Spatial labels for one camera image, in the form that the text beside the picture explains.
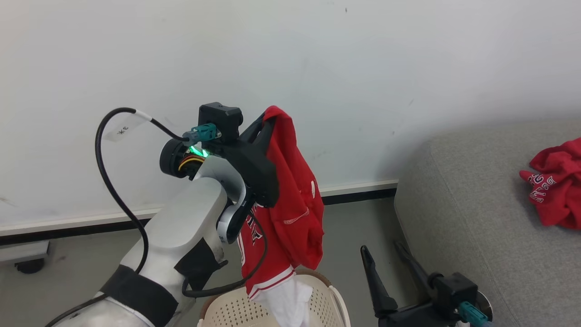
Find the white and black baseboard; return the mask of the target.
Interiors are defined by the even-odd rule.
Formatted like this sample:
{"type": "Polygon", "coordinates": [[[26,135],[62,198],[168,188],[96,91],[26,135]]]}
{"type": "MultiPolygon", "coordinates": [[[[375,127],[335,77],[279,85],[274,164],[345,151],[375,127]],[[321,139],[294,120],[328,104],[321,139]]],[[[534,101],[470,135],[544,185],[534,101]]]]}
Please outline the white and black baseboard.
{"type": "MultiPolygon", "coordinates": [[[[385,180],[321,188],[320,194],[324,205],[335,205],[394,197],[397,186],[398,180],[385,180]]],[[[134,223],[124,213],[49,222],[19,223],[13,226],[0,226],[0,246],[125,231],[134,228],[136,228],[134,223]]]]}

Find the cream perforated laundry basket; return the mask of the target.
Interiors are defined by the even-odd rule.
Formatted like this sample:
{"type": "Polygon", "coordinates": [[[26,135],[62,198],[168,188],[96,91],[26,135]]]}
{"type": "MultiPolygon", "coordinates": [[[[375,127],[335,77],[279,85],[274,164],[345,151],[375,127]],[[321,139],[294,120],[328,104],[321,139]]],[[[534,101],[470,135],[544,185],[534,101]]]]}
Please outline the cream perforated laundry basket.
{"type": "MultiPolygon", "coordinates": [[[[310,327],[351,327],[340,292],[319,272],[296,271],[313,288],[308,302],[310,327]]],[[[280,327],[267,308],[249,300],[244,288],[211,297],[202,308],[197,327],[280,327]]]]}

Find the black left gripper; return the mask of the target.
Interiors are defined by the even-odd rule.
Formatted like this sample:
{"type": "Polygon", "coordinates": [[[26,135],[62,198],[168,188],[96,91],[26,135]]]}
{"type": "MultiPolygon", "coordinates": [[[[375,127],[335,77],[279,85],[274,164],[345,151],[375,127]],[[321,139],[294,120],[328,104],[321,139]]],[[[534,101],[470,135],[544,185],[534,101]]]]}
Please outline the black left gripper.
{"type": "Polygon", "coordinates": [[[203,155],[194,178],[213,178],[237,205],[274,207],[279,198],[275,164],[267,158],[276,119],[260,114],[232,143],[214,140],[195,146],[189,153],[203,155]]]}

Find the black caster wheel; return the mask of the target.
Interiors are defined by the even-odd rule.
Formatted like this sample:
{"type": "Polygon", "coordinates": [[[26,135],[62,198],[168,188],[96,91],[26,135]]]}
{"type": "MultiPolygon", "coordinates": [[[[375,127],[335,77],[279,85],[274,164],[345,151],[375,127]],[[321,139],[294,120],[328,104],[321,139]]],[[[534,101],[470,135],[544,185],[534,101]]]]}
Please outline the black caster wheel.
{"type": "Polygon", "coordinates": [[[25,262],[15,263],[14,266],[17,269],[17,271],[22,274],[27,275],[35,274],[39,273],[39,271],[41,271],[45,267],[45,259],[44,258],[32,259],[25,262]]]}

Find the red and white jersey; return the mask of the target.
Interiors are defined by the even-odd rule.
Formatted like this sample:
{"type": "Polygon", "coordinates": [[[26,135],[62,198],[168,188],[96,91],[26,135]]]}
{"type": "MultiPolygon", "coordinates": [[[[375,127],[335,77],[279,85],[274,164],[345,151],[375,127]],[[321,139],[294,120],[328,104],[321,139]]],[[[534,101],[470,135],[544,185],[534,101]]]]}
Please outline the red and white jersey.
{"type": "Polygon", "coordinates": [[[259,303],[280,327],[309,327],[313,288],[296,276],[322,260],[324,204],[317,180],[297,147],[292,118],[270,106],[275,118],[267,158],[276,166],[279,199],[272,208],[253,205],[237,238],[241,275],[249,300],[259,303]]]}

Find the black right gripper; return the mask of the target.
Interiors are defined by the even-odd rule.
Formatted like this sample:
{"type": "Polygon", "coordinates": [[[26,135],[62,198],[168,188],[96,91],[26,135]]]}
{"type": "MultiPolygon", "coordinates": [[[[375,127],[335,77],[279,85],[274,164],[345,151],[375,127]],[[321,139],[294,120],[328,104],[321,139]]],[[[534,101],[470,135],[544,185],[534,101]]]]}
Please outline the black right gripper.
{"type": "MultiPolygon", "coordinates": [[[[429,275],[421,264],[411,255],[404,244],[394,241],[394,248],[400,260],[407,265],[420,290],[429,292],[429,275]]],[[[376,271],[376,263],[367,246],[360,247],[360,254],[365,277],[369,286],[374,315],[378,318],[378,327],[454,327],[461,321],[458,314],[450,317],[441,315],[432,305],[425,303],[397,311],[398,305],[391,298],[376,271]]]]}

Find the red printed t-shirt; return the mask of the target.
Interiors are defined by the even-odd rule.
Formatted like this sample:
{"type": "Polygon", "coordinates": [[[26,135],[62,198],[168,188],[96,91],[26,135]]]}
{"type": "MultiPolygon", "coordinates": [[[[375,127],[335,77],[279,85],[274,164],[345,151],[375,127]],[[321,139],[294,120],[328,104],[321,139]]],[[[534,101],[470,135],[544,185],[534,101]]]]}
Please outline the red printed t-shirt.
{"type": "Polygon", "coordinates": [[[519,176],[531,185],[541,224],[581,230],[581,137],[540,151],[530,167],[519,176]]]}

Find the grey fabric sofa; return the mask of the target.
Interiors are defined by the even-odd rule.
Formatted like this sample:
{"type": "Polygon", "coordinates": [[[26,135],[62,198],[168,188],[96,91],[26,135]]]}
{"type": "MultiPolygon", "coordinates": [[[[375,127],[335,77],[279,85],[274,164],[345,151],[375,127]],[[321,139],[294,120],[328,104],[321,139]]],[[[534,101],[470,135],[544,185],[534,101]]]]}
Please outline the grey fabric sofa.
{"type": "Polygon", "coordinates": [[[495,327],[581,327],[581,231],[543,226],[519,172],[543,149],[581,137],[581,119],[448,133],[424,143],[394,207],[411,254],[462,273],[495,327]]]}

